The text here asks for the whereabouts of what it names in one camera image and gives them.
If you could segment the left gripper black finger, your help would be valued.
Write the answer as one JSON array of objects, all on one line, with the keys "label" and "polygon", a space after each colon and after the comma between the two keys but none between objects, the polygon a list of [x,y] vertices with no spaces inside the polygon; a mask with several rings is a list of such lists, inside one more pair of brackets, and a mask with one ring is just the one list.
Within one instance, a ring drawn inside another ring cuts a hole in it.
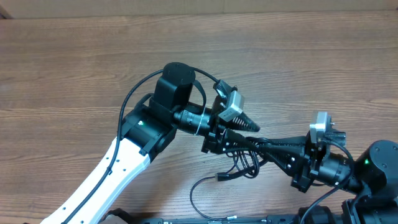
[{"label": "left gripper black finger", "polygon": [[270,144],[267,138],[244,137],[243,135],[227,129],[225,131],[225,153],[237,151],[252,151],[264,154],[264,146]]},{"label": "left gripper black finger", "polygon": [[238,131],[258,132],[260,127],[244,112],[231,121],[231,129]]}]

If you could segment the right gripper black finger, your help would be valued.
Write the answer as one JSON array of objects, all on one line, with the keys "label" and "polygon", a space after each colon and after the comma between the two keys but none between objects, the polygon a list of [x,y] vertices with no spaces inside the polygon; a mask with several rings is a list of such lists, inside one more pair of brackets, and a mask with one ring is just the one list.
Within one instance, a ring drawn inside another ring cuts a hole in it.
[{"label": "right gripper black finger", "polygon": [[288,176],[294,177],[303,171],[305,163],[304,146],[261,146],[267,162],[274,163]]},{"label": "right gripper black finger", "polygon": [[301,147],[307,142],[306,136],[296,136],[282,139],[268,139],[248,137],[248,140],[257,146],[284,146],[284,147]]}]

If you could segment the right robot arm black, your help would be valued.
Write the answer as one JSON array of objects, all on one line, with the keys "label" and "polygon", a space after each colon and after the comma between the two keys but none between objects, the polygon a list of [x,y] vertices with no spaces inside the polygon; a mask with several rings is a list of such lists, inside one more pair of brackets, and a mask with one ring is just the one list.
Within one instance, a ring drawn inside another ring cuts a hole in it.
[{"label": "right robot arm black", "polygon": [[397,223],[397,143],[373,142],[357,159],[345,133],[309,131],[283,139],[244,138],[243,145],[273,162],[305,193],[318,181],[331,189],[298,211],[293,223]]}]

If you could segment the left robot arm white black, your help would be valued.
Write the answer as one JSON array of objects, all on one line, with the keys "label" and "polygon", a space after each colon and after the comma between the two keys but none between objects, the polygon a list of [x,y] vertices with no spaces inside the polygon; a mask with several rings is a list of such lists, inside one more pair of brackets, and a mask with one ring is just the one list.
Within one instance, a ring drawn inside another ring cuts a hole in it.
[{"label": "left robot arm white black", "polygon": [[121,192],[174,140],[178,130],[203,136],[203,151],[225,153],[236,140],[229,130],[258,132],[243,111],[237,88],[184,63],[168,63],[153,93],[119,114],[115,139],[91,174],[43,223],[98,223]]}]

